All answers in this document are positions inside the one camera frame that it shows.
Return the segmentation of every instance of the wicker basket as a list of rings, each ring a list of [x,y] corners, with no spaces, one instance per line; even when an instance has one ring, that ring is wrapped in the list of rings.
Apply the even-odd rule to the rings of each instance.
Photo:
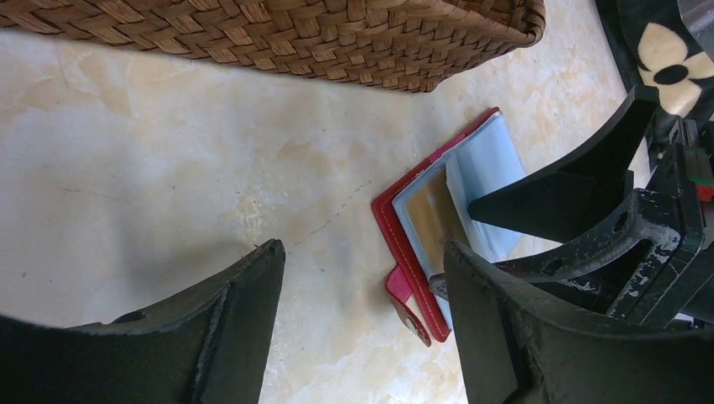
[[[543,0],[0,0],[0,27],[428,92],[545,27]]]

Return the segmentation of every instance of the flower pattern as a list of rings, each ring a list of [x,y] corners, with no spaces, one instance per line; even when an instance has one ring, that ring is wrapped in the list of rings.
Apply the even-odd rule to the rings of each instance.
[[[659,89],[665,112],[684,118],[694,108],[701,88],[691,79],[714,76],[714,62],[705,52],[687,57],[687,44],[671,29],[650,23],[637,47],[639,68],[645,85]]]

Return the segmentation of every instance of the red wallet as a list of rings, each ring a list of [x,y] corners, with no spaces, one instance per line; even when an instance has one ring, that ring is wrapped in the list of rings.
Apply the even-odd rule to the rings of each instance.
[[[429,291],[429,282],[407,239],[407,234],[404,232],[402,224],[397,218],[397,212],[392,206],[392,201],[423,170],[434,163],[446,151],[466,139],[467,136],[478,129],[479,126],[483,125],[483,123],[496,112],[498,112],[498,108],[491,108],[485,114],[481,115],[478,120],[463,133],[443,145],[424,161],[417,164],[407,175],[400,178],[384,193],[372,201],[372,213],[377,220],[377,225],[380,227],[381,233],[384,235],[386,244],[389,246],[394,259],[397,260],[397,266],[386,278],[386,292],[389,294],[390,300],[404,325],[412,330],[426,346],[431,345],[432,337],[440,343],[446,341],[451,330],[449,326],[446,325],[446,321],[441,314],[434,295]],[[413,304],[411,304],[411,308],[409,307],[408,303],[412,296],[415,297],[418,307],[414,307]],[[429,327],[428,330],[424,326],[424,322],[420,319],[421,316],[426,321]]]

